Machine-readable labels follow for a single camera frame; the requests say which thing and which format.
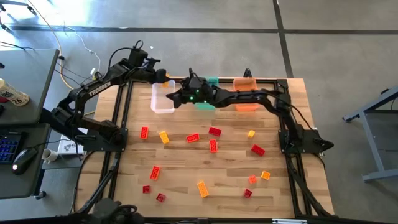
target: wooden tabletop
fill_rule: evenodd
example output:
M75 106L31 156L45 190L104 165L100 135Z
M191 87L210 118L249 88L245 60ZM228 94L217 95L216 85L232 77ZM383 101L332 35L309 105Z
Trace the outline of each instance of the wooden tabletop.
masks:
M304 80L288 79L289 93L307 121L313 125ZM220 84L232 89L232 84ZM259 88L272 89L258 84ZM112 88L99 96L95 119L111 120L116 92ZM151 86L133 86L127 128L129 139L122 154L115 200L138 206L145 217L222 217L222 218L290 218L294 217L289 179L284 155L280 153L277 136L278 117L260 107L254 112L235 111L234 105L217 110L198 110L194 105L182 105L172 114L155 114L150 109ZM119 112L118 124L124 103ZM298 123L305 123L295 113ZM149 137L141 140L142 126L149 127ZM220 137L208 134L209 127L222 130ZM248 139L249 130L255 130ZM163 145L159 133L166 131L170 142ZM200 140L186 142L186 136L198 133ZM218 141L218 152L210 153L209 140ZM266 150L263 157L251 152L253 144ZM78 186L77 207L88 200L98 185L104 153L96 152L83 168ZM322 163L311 154L303 154L308 188L326 211L333 213L328 184ZM153 166L160 166L159 178L151 180ZM261 179L261 172L271 173L269 180ZM257 176L250 184L248 177ZM197 183L204 181L209 196L201 198ZM142 186L150 185L150 194L142 193ZM252 191L244 198L245 189ZM158 193L166 196L156 201ZM300 208L304 211L302 193L298 190Z

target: blue keyboard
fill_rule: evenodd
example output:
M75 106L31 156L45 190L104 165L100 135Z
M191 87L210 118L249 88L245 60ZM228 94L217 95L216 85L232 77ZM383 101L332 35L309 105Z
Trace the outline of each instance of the blue keyboard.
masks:
M12 164L22 145L23 133L0 133L0 164Z

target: concrete floor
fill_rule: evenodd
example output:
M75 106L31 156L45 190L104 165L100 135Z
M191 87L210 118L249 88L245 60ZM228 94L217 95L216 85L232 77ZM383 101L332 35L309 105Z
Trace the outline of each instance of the concrete floor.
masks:
M35 2L51 25L65 21L68 26L88 27L277 28L272 0ZM279 0L279 4L285 29L398 29L397 1ZM7 12L9 14L0 14L4 23L44 24L19 7L9 6ZM241 76L249 67L255 77L286 77L278 34L79 34L87 47L98 53L102 71L114 49L130 47L142 39L150 56L162 59L157 67L166 68L172 75L188 75L188 67L193 67L199 75ZM85 51L74 33L57 32L57 35L67 58L67 68L86 76L92 67L97 67L97 59ZM362 174L376 170L370 147L359 121L345 124L341 119L384 89L398 84L397 37L286 35L293 75L305 79L315 124L323 138L335 143L324 160L335 213L341 217L398 223L398 178L369 184L362 181ZM0 41L58 48L51 32L14 31L11 35L0 30ZM121 57L127 57L127 52L118 53L114 61ZM53 77L51 91L57 92L57 97L46 99L48 109L68 93L58 74ZM96 100L91 100L86 110L93 110L95 104ZM395 156L396 152L387 155ZM0 200L0 220L67 214L76 175L76 169L46 172L42 188L47 191L47 198Z

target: clear plastic container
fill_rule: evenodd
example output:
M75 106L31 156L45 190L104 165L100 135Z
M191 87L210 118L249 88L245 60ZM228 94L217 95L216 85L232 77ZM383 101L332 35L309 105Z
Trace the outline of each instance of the clear plastic container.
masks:
M173 113L173 101L166 97L166 94L175 92L175 81L168 81L168 85L162 83L152 84L152 98L150 100L150 108L158 114Z
M218 77L205 77L207 82L212 85L218 85ZM195 107L199 110L215 110L214 106L208 103L195 103Z
M234 79L234 91L249 91L257 90L257 82L255 78L235 78ZM257 103L240 103L235 104L237 111L255 111L259 105Z

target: bottle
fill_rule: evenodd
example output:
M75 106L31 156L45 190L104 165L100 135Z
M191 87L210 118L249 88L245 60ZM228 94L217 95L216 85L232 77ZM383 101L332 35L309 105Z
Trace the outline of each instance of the bottle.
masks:
M0 96L7 98L11 103L16 106L24 106L29 102L29 95L16 90L2 78L0 78Z

